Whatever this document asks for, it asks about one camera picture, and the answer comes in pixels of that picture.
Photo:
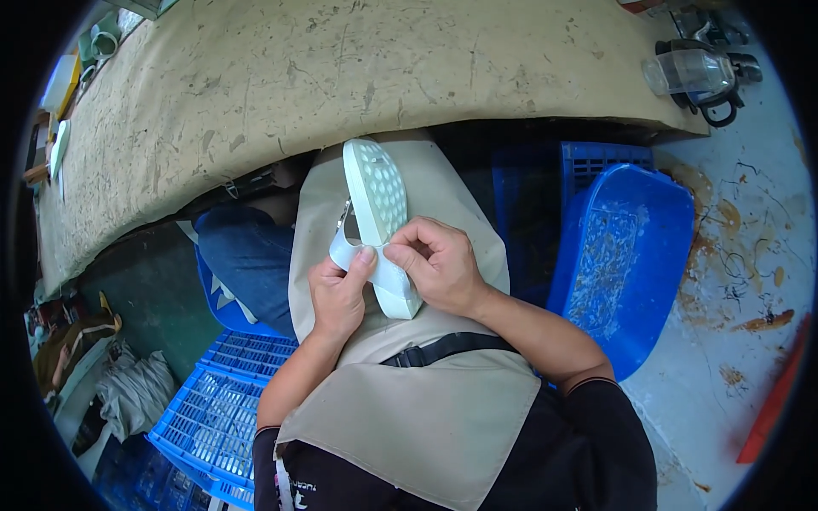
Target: workbench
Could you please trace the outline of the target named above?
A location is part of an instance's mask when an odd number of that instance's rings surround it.
[[[47,294],[109,244],[263,165],[464,119],[620,119],[706,134],[640,63],[668,19],[614,0],[180,0],[74,109],[39,197]]]

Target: black sleeve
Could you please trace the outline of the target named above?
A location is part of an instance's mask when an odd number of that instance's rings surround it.
[[[253,440],[253,504],[256,511],[278,511],[276,462],[272,459],[278,431],[279,428],[262,429]]]
[[[593,481],[584,509],[656,509],[656,463],[642,422],[622,389],[606,379],[579,384],[565,398],[565,418],[591,445]]]

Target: fingernail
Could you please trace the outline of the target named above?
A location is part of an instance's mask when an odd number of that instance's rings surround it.
[[[369,264],[375,259],[375,249],[369,245],[364,246],[363,250],[358,253],[358,258],[364,264]]]

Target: beige apron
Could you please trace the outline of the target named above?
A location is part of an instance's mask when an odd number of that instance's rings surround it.
[[[409,216],[463,229],[480,274],[508,293],[505,246],[437,145],[422,131],[373,138],[401,170]],[[299,340],[315,321],[307,271],[326,257],[347,198],[341,146],[334,146],[317,158],[299,201],[289,288]],[[500,350],[461,353],[424,368],[379,365],[446,334],[494,333],[427,305],[413,320],[390,320],[371,286],[364,292],[364,320],[338,368],[288,415],[278,444],[300,440],[422,499],[458,511],[477,509],[514,445],[540,380],[520,355]],[[287,476],[280,473],[279,479],[281,484]]]

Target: white shoe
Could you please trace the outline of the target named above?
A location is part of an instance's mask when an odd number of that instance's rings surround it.
[[[348,269],[349,263],[363,245],[375,248],[378,266],[370,278],[378,304],[387,317],[410,320],[423,300],[406,272],[383,254],[392,235],[407,223],[407,197],[403,179],[395,163],[376,142],[354,138],[344,143],[344,174],[352,201],[339,222],[339,229],[330,246],[330,257],[338,266]],[[357,233],[347,227],[354,217]],[[360,237],[362,244],[348,240]]]

